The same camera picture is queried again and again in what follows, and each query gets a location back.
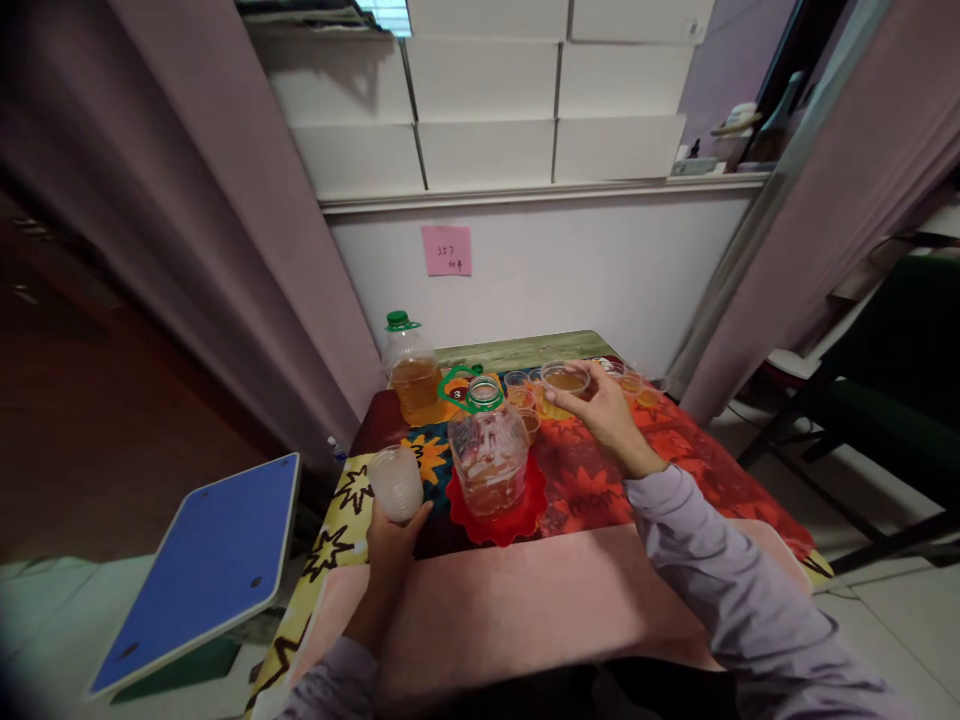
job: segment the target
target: colorful tablecloth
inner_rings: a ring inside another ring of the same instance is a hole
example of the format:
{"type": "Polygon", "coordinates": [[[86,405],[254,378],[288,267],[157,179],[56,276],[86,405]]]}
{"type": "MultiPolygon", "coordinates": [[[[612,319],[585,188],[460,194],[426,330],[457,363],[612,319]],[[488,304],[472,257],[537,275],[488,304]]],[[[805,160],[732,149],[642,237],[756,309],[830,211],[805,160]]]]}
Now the colorful tablecloth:
{"type": "MultiPolygon", "coordinates": [[[[457,394],[457,389],[465,389],[467,382],[463,378],[453,380],[447,390],[457,394]]],[[[452,416],[455,408],[449,407],[452,416]]],[[[634,404],[632,413],[653,449],[668,462],[687,470],[707,500],[725,517],[762,520],[771,525],[815,585],[832,576],[829,565],[814,548],[810,533],[673,402],[664,397],[650,408],[634,404]]],[[[350,449],[323,528],[257,678],[250,707],[260,690],[282,682],[289,671],[326,574],[335,567],[366,562],[365,536],[373,497],[366,464],[372,453],[395,444],[414,450],[425,498],[434,501],[434,509],[414,549],[415,556],[424,559],[477,547],[449,516],[450,501],[445,491],[453,461],[446,422],[411,428],[400,413],[397,394],[392,390],[377,393],[350,449]]],[[[633,521],[617,464],[601,452],[579,420],[543,417],[531,452],[547,477],[548,507],[537,532],[518,542],[633,521]]]]}

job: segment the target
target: green bottle cap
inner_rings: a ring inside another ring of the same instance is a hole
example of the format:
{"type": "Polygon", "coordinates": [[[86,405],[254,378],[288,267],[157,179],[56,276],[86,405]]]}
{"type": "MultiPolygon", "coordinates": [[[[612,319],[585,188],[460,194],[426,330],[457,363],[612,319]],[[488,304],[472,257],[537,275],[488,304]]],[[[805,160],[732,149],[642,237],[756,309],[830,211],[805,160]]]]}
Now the green bottle cap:
{"type": "Polygon", "coordinates": [[[387,313],[387,327],[384,329],[387,332],[400,332],[401,330],[413,330],[418,327],[420,327],[420,323],[410,322],[406,310],[394,310],[392,313],[387,313]]]}

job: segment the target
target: window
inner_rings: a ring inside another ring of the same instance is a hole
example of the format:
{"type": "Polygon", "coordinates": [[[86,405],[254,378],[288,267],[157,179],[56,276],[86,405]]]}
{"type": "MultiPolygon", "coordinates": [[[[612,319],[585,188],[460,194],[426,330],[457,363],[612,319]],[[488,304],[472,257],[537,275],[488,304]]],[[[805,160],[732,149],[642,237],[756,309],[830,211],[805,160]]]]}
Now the window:
{"type": "Polygon", "coordinates": [[[397,37],[410,37],[407,0],[357,0],[357,5],[373,12],[380,27],[397,37]]]}

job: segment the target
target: green chair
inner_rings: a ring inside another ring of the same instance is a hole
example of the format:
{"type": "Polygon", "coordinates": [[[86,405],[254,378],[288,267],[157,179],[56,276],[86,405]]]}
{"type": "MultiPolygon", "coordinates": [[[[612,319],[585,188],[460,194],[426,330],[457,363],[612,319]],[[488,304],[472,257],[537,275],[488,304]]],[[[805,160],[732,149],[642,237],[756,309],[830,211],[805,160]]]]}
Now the green chair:
{"type": "Polygon", "coordinates": [[[820,368],[737,461],[773,453],[867,536],[871,545],[831,563],[839,575],[877,560],[943,552],[918,546],[960,530],[960,260],[901,260],[820,368]],[[800,416],[823,428],[813,462],[850,445],[945,508],[887,536],[840,503],[778,448],[800,416]]]}

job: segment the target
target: red plate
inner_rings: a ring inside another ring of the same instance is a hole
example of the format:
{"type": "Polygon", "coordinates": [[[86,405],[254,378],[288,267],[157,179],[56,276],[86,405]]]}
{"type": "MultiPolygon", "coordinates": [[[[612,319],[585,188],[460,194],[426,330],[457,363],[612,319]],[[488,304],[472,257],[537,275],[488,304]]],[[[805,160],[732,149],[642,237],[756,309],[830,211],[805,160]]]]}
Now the red plate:
{"type": "Polygon", "coordinates": [[[484,522],[475,518],[467,509],[463,499],[463,488],[457,468],[453,468],[453,477],[447,483],[447,497],[450,498],[450,519],[467,531],[471,542],[480,545],[492,540],[500,547],[507,547],[518,537],[527,537],[537,531],[537,521],[547,509],[547,478],[537,465],[533,455],[527,455],[523,500],[508,515],[497,520],[484,522]]]}

